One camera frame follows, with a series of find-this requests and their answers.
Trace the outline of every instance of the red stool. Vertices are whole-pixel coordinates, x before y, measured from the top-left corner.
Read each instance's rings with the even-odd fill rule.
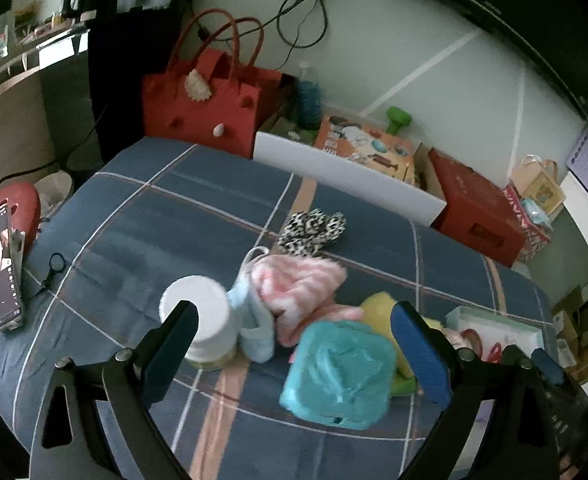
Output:
[[[15,182],[0,188],[0,205],[7,203],[10,212],[10,227],[25,232],[25,248],[27,254],[38,234],[40,222],[40,199],[38,191],[29,182]]]

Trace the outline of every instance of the blue liquid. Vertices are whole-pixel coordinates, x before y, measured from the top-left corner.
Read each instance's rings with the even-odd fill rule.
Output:
[[[298,125],[306,130],[317,130],[323,120],[320,86],[312,81],[299,80],[296,84],[296,94]]]

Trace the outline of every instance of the smartphone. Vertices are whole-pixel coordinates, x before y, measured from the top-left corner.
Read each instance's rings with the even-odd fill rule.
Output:
[[[0,206],[0,330],[14,330],[22,325],[20,289],[11,258],[12,245],[5,203]]]

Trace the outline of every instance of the pink striped towel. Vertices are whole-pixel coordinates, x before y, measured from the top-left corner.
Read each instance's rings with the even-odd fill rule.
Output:
[[[276,317],[277,340],[286,347],[296,345],[314,321],[362,320],[362,308],[334,302],[334,291],[346,277],[331,260],[286,254],[265,256],[251,269],[256,291]]]

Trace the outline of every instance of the white lid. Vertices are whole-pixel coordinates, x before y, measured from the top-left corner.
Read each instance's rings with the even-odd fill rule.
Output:
[[[199,311],[199,329],[185,357],[207,363],[227,354],[236,343],[238,327],[224,288],[206,276],[176,280],[161,297],[161,321],[167,319],[180,300],[191,301]]]

